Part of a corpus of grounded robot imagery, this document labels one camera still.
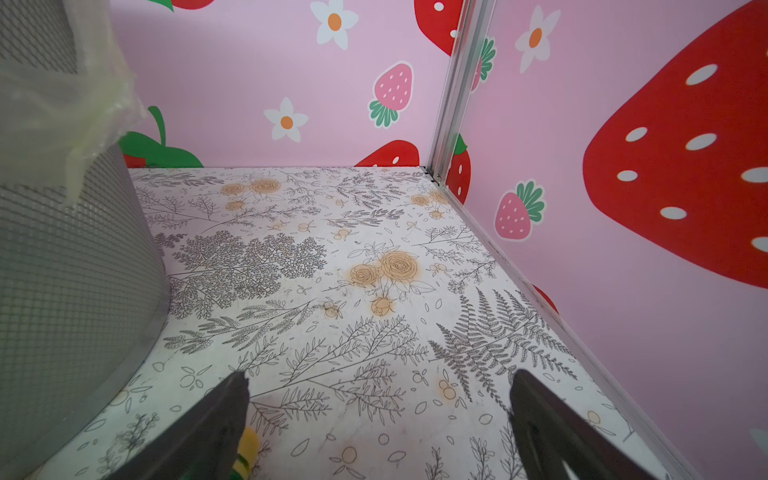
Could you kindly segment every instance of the pink strawberry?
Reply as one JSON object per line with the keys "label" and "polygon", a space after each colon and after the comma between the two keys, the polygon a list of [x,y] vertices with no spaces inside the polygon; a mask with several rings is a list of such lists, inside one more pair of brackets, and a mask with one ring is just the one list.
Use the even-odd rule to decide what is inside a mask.
{"label": "pink strawberry", "polygon": [[377,127],[389,128],[399,118],[398,111],[405,110],[413,91],[413,69],[401,61],[385,71],[373,85],[376,100],[368,108]]}
{"label": "pink strawberry", "polygon": [[532,224],[541,223],[541,212],[547,207],[542,195],[544,188],[535,180],[520,182],[516,192],[507,192],[496,211],[496,233],[518,242],[530,237]]}

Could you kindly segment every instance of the white flower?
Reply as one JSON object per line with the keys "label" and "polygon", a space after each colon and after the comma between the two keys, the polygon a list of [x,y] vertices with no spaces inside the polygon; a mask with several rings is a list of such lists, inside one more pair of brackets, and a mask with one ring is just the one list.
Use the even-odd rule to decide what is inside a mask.
{"label": "white flower", "polygon": [[310,118],[305,114],[293,113],[293,105],[288,97],[280,103],[280,110],[269,109],[264,111],[264,116],[275,124],[272,128],[272,139],[279,140],[288,135],[288,138],[299,143],[301,134],[299,127],[303,127]]}
{"label": "white flower", "polygon": [[322,2],[310,4],[315,18],[320,20],[320,28],[317,29],[317,43],[324,44],[331,38],[342,50],[346,50],[346,30],[357,23],[358,16],[355,12],[344,10],[344,0],[328,0],[328,5]]}
{"label": "white flower", "polygon": [[523,59],[520,62],[520,73],[528,70],[528,66],[534,58],[537,60],[546,60],[549,58],[549,34],[558,24],[560,11],[552,12],[544,18],[544,12],[540,5],[536,5],[531,16],[531,27],[515,42],[515,48],[523,53]]}

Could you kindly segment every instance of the orange rose illustration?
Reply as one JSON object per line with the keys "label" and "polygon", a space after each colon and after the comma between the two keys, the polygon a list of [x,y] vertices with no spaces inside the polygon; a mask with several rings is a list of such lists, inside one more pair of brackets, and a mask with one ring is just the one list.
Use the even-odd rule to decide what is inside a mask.
{"label": "orange rose illustration", "polygon": [[260,178],[250,185],[257,194],[274,194],[280,189],[280,182],[274,178]]}
{"label": "orange rose illustration", "polygon": [[416,260],[405,252],[385,253],[381,258],[381,264],[382,273],[395,281],[413,280],[419,271]]}
{"label": "orange rose illustration", "polygon": [[240,195],[245,191],[245,185],[228,184],[221,187],[221,193],[224,195]]}
{"label": "orange rose illustration", "polygon": [[349,272],[349,276],[352,277],[352,283],[358,286],[373,285],[381,278],[381,275],[381,271],[378,268],[370,265],[357,265]]}

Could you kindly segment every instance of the strawberry illustration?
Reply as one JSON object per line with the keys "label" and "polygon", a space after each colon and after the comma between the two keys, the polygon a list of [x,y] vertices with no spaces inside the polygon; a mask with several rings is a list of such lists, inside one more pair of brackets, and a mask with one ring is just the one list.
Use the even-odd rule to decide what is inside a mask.
{"label": "strawberry illustration", "polygon": [[767,48],[768,8],[749,2],[630,98],[594,136],[583,164],[602,213],[691,263],[762,288]]}
{"label": "strawberry illustration", "polygon": [[553,309],[555,312],[557,312],[557,313],[560,313],[560,311],[558,310],[558,308],[557,308],[556,306],[554,306],[554,303],[553,303],[553,302],[552,302],[552,300],[549,298],[549,295],[547,295],[546,293],[544,293],[544,290],[540,289],[540,288],[539,288],[539,287],[537,287],[536,285],[534,285],[533,287],[536,289],[536,291],[538,292],[538,294],[539,294],[539,295],[541,295],[541,297],[542,297],[542,298],[544,298],[544,300],[547,300],[547,303],[549,303],[549,306],[551,306],[551,307],[552,307],[552,309]]}
{"label": "strawberry illustration", "polygon": [[185,10],[198,10],[199,8],[207,7],[214,0],[149,0],[150,2],[159,3],[173,10],[174,7],[184,8]]}
{"label": "strawberry illustration", "polygon": [[123,151],[125,163],[132,167],[202,167],[203,164],[191,153],[180,148],[165,146],[165,122],[160,108],[149,107],[149,113],[157,123],[160,131],[160,143],[157,143],[147,135],[136,131],[129,131],[118,142]]}
{"label": "strawberry illustration", "polygon": [[371,118],[377,127],[389,128],[399,118],[411,101],[413,93],[413,68],[401,61],[385,71],[373,84],[374,101],[368,105]]}
{"label": "strawberry illustration", "polygon": [[496,233],[517,242],[530,237],[533,224],[541,223],[541,212],[547,207],[543,195],[544,188],[535,180],[520,182],[516,191],[507,192],[496,211]]}
{"label": "strawberry illustration", "polygon": [[405,140],[394,140],[363,158],[355,167],[418,167],[419,149]]}
{"label": "strawberry illustration", "polygon": [[485,83],[488,80],[488,74],[493,69],[493,58],[496,56],[496,49],[493,48],[494,43],[496,40],[488,37],[482,42],[480,60],[478,60],[478,67],[475,70],[475,78],[472,80],[471,91],[475,91],[481,81]]}
{"label": "strawberry illustration", "polygon": [[450,55],[456,40],[458,20],[462,16],[462,0],[414,0],[416,23],[424,35]]}
{"label": "strawberry illustration", "polygon": [[472,163],[469,160],[467,144],[464,143],[464,139],[459,135],[456,147],[453,150],[453,159],[451,160],[451,167],[448,170],[448,178],[445,180],[445,185],[458,198],[458,201],[464,204],[467,200],[469,181],[471,179]]}

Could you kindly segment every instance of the green strawberry leaves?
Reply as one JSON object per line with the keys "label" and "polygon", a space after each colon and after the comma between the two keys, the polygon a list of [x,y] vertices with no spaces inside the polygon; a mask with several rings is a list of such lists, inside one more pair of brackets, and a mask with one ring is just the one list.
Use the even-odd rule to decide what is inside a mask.
{"label": "green strawberry leaves", "polygon": [[160,132],[160,143],[147,135],[136,131],[129,131],[118,142],[123,154],[131,157],[143,158],[147,161],[148,167],[163,168],[184,168],[184,167],[202,167],[203,164],[186,150],[175,147],[165,146],[165,121],[160,108],[155,106],[147,110],[154,117],[157,129]]}
{"label": "green strawberry leaves", "polygon": [[453,149],[453,154],[461,155],[466,151],[467,151],[467,144],[464,143],[464,139],[462,138],[462,135],[458,134],[458,138],[456,139],[456,147]]}
{"label": "green strawberry leaves", "polygon": [[163,5],[165,7],[170,8],[171,11],[174,10],[174,4],[171,3],[171,0],[149,0],[150,2],[159,3],[160,5]]}
{"label": "green strawberry leaves", "polygon": [[529,180],[527,183],[520,182],[516,193],[528,210],[531,222],[540,223],[541,212],[547,207],[544,199],[539,200],[544,195],[544,188],[537,186],[534,180]]}
{"label": "green strawberry leaves", "polygon": [[495,40],[493,38],[486,38],[482,42],[482,50],[480,51],[480,79],[486,81],[488,79],[488,73],[493,69],[493,58],[496,56],[496,49],[493,48]]}
{"label": "green strawberry leaves", "polygon": [[371,111],[371,119],[376,122],[377,127],[389,128],[390,124],[393,124],[399,118],[396,111],[390,110],[381,104],[380,101],[374,100],[368,105],[368,109]]}

